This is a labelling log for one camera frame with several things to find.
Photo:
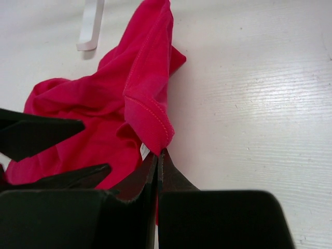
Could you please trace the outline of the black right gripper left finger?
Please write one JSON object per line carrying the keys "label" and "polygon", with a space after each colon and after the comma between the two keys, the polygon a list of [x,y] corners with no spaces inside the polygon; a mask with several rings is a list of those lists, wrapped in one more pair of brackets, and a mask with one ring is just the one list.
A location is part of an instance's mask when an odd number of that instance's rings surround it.
{"label": "black right gripper left finger", "polygon": [[157,157],[114,187],[1,192],[1,248],[153,248]]}

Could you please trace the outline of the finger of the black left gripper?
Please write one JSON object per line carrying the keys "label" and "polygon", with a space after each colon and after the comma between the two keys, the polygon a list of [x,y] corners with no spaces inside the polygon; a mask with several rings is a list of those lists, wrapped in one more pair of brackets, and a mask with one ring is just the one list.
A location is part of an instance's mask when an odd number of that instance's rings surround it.
{"label": "finger of the black left gripper", "polygon": [[78,170],[41,178],[28,184],[11,184],[1,170],[1,192],[31,189],[92,189],[102,182],[112,171],[109,164],[99,164]]}
{"label": "finger of the black left gripper", "polygon": [[80,120],[49,118],[1,109],[1,153],[18,162],[84,129]]}

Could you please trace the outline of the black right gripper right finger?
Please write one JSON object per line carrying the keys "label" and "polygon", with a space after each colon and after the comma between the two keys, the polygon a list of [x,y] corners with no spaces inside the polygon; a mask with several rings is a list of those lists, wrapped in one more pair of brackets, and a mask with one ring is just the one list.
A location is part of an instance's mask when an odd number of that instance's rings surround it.
{"label": "black right gripper right finger", "polygon": [[158,159],[160,248],[294,248],[283,210],[263,190],[200,190],[164,149]]}

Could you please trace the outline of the red t shirt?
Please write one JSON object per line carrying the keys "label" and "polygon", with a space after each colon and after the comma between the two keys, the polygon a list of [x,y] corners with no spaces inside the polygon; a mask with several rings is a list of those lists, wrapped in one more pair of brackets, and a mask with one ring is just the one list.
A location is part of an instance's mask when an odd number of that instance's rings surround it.
{"label": "red t shirt", "polygon": [[112,171],[98,189],[110,189],[141,165],[142,145],[159,155],[174,135],[167,116],[169,78],[186,62],[172,45],[172,30],[170,2],[143,1],[94,74],[38,83],[25,113],[78,119],[85,129],[35,156],[10,162],[9,182],[32,183],[107,163]]}

